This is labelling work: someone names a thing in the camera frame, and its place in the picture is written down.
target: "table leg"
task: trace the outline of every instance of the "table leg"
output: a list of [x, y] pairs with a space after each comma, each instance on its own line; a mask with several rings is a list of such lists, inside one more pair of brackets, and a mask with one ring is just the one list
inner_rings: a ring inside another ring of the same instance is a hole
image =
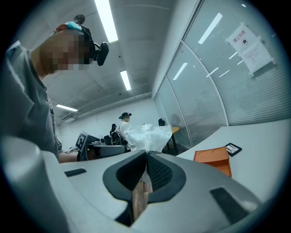
[[175, 151], [178, 154], [178, 148], [177, 148], [177, 145], [176, 145], [176, 140], [175, 140], [174, 134], [172, 134], [172, 140], [173, 140]]

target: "white table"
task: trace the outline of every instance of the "white table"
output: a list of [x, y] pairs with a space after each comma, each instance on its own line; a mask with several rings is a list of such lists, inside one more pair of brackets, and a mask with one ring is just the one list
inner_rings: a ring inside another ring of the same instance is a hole
[[178, 155], [193, 160], [195, 151], [233, 143], [242, 148], [230, 157], [232, 178], [265, 202], [275, 195], [290, 165], [291, 119], [221, 127], [210, 137]]

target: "white wall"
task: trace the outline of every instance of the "white wall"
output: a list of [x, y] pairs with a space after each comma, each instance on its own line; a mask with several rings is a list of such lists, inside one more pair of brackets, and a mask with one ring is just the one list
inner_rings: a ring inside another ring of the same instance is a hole
[[111, 125], [118, 125], [118, 117], [124, 113], [130, 112], [130, 123], [134, 125], [153, 124], [158, 126], [159, 116], [156, 106], [152, 99], [136, 101], [130, 104], [122, 105], [112, 109], [98, 112], [84, 118], [77, 119], [73, 122], [64, 122], [56, 130], [60, 142], [63, 144], [62, 149], [67, 151], [74, 146], [81, 131], [89, 133], [95, 137], [104, 137], [109, 135]]
[[198, 0], [177, 0], [174, 5], [161, 59], [153, 80], [152, 98], [155, 97], [163, 81], [198, 3]]

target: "orange plastic container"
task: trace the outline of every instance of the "orange plastic container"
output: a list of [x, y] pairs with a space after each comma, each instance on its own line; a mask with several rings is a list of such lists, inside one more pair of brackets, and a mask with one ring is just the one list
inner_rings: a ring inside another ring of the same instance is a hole
[[226, 147], [196, 151], [193, 160], [216, 167], [218, 170], [231, 177], [231, 167]]

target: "gray shirt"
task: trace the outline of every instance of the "gray shirt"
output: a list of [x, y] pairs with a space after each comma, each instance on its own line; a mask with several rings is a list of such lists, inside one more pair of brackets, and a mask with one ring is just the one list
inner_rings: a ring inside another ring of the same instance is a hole
[[32, 66], [30, 50], [20, 45], [6, 53], [0, 76], [0, 106], [1, 134], [29, 140], [59, 159], [62, 144], [55, 134], [49, 95]]

